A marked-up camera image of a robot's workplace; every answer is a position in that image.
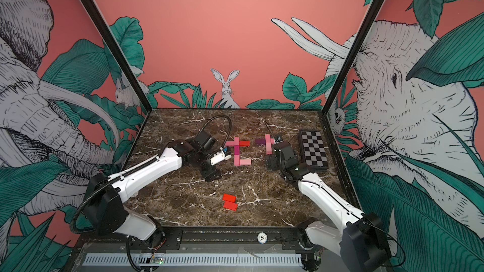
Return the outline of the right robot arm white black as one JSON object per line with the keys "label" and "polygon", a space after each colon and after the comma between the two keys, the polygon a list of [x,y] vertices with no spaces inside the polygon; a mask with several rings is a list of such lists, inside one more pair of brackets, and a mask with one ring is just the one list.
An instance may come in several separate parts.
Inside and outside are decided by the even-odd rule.
{"label": "right robot arm white black", "polygon": [[320,176],[299,162],[288,142],[268,143],[265,162],[272,171],[307,196],[334,223],[311,222],[303,230],[310,246],[318,245],[339,255],[349,271],[374,271],[389,262],[391,251],[382,221],[375,214],[345,201]]}

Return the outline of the red block large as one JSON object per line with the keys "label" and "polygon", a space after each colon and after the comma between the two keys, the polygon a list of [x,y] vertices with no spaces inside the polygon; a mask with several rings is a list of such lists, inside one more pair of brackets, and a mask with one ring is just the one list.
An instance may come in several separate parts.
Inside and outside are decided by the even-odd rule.
{"label": "red block large", "polygon": [[236,202],[236,197],[233,196],[233,195],[229,195],[229,194],[224,194],[223,195],[223,201],[228,201],[228,202],[231,202],[231,203],[235,203]]}

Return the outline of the dark purple block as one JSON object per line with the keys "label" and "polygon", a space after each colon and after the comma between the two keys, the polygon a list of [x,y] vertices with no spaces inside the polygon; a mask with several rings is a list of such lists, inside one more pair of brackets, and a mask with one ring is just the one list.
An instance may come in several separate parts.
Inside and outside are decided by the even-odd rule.
{"label": "dark purple block", "polygon": [[265,145],[265,139],[255,139],[255,144],[258,146]]}

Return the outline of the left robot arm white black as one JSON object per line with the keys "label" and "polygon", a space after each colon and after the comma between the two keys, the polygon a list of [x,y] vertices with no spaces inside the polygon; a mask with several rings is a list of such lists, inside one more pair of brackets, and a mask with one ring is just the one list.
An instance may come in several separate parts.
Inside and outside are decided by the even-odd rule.
{"label": "left robot arm white black", "polygon": [[122,234],[144,242],[150,249],[160,247],[166,239],[160,223],[128,209],[125,203],[162,176],[185,166],[196,167],[206,182],[220,179],[216,166],[230,159],[231,151],[226,146],[213,150],[215,143],[215,138],[202,130],[194,138],[168,142],[160,154],[127,170],[109,177],[92,177],[81,213],[97,235]]}

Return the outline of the light pink block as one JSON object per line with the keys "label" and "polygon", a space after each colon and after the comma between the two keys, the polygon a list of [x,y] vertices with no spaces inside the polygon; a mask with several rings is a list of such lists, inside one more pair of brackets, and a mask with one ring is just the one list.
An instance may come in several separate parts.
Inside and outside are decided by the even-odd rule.
{"label": "light pink block", "polygon": [[272,154],[272,143],[271,142],[266,142],[266,155],[271,155]]}
{"label": "light pink block", "polygon": [[250,166],[252,164],[252,160],[250,159],[241,159],[239,160],[240,166]]}

